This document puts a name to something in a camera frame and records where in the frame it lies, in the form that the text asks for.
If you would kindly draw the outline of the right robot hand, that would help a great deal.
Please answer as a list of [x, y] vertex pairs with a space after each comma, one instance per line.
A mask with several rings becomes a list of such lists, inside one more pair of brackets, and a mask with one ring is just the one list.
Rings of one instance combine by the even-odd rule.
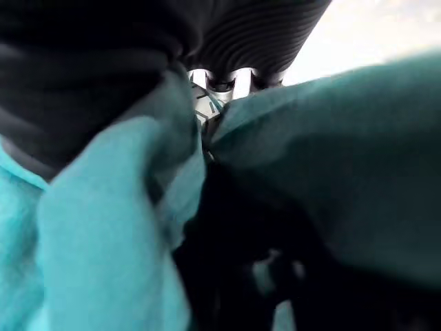
[[328, 1], [2, 1], [1, 147], [44, 179], [174, 64], [280, 83]]

